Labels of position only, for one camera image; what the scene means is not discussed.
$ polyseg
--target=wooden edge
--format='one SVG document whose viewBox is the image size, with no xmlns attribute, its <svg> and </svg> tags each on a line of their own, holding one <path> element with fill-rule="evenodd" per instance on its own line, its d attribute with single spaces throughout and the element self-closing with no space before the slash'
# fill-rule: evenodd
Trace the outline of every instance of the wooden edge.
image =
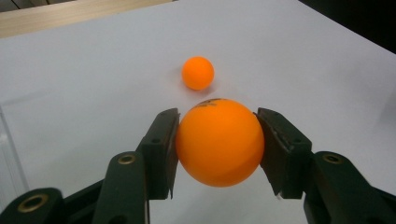
<svg viewBox="0 0 396 224">
<path fill-rule="evenodd" d="M 172 0 L 77 0 L 0 13 L 0 38 L 150 7 Z"/>
</svg>

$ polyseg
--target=ping pong ball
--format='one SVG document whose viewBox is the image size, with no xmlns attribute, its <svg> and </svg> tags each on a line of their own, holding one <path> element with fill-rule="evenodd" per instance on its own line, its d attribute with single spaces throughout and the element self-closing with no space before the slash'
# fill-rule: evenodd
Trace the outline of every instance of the ping pong ball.
<svg viewBox="0 0 396 224">
<path fill-rule="evenodd" d="M 212 187 L 229 187 L 248 178 L 264 153 L 256 116 L 233 100 L 201 102 L 180 122 L 176 150 L 184 169 Z"/>
<path fill-rule="evenodd" d="M 213 81 L 215 69 L 208 59 L 196 56 L 184 63 L 181 76 L 187 87 L 199 91 L 208 87 Z"/>
</svg>

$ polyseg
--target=small orange ball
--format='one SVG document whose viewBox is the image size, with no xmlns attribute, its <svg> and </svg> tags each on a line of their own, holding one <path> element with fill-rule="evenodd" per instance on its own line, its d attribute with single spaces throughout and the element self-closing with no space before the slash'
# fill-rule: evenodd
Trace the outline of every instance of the small orange ball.
<svg viewBox="0 0 396 224">
<path fill-rule="evenodd" d="M 229 187 L 256 170 L 264 153 L 264 135 L 245 106 L 213 99 L 196 105 L 180 122 L 176 150 L 193 178 L 208 186 Z"/>
<path fill-rule="evenodd" d="M 199 91 L 212 83 L 215 77 L 215 69 L 212 63 L 201 56 L 188 59 L 181 70 L 184 84 L 189 88 Z"/>
</svg>

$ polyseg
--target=ball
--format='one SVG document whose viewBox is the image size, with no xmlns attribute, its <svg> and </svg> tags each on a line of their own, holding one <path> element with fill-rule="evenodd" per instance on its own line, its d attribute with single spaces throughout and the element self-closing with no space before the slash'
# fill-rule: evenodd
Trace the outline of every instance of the ball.
<svg viewBox="0 0 396 224">
<path fill-rule="evenodd" d="M 199 91 L 212 83 L 215 76 L 215 69 L 208 59 L 196 56 L 184 63 L 181 76 L 187 87 Z"/>
<path fill-rule="evenodd" d="M 182 119 L 176 151 L 184 169 L 212 187 L 229 187 L 248 178 L 264 153 L 256 116 L 228 99 L 201 102 Z"/>
</svg>

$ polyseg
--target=white table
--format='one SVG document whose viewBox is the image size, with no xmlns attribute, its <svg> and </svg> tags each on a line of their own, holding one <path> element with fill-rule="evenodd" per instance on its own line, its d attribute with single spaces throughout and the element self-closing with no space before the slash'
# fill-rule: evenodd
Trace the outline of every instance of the white table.
<svg viewBox="0 0 396 224">
<path fill-rule="evenodd" d="M 206 91 L 181 83 L 190 56 L 212 61 Z M 0 39 L 0 106 L 29 189 L 70 195 L 135 150 L 155 116 L 209 98 L 282 113 L 314 144 L 347 156 L 396 194 L 396 56 L 298 1 L 178 1 Z M 215 189 L 177 169 L 174 200 L 151 223 L 306 223 L 261 168 Z"/>
</svg>

